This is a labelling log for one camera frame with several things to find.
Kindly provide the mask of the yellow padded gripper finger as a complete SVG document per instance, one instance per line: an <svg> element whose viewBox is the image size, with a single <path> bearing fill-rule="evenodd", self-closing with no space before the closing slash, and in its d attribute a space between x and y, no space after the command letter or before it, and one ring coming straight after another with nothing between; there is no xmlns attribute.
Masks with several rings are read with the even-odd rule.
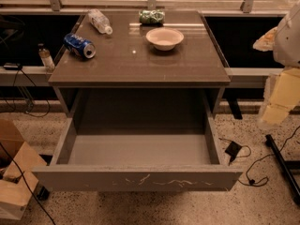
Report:
<svg viewBox="0 0 300 225"><path fill-rule="evenodd" d="M266 32L263 36L261 36L254 42L253 48L261 52L272 51L275 43L275 35L277 30L277 27L270 29L268 32Z"/></svg>
<svg viewBox="0 0 300 225"><path fill-rule="evenodd" d="M271 74L266 80L263 97L258 126L272 129L300 103L300 68L285 67L279 74Z"/></svg>

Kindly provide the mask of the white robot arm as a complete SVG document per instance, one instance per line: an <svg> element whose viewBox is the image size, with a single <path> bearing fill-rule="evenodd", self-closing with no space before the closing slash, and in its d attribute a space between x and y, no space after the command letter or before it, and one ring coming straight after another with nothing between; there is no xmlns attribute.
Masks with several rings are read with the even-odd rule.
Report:
<svg viewBox="0 0 300 225"><path fill-rule="evenodd" d="M272 51L274 60L284 66L278 75L269 76L264 87L258 126L270 129L279 126L300 102L300 1L253 48Z"/></svg>

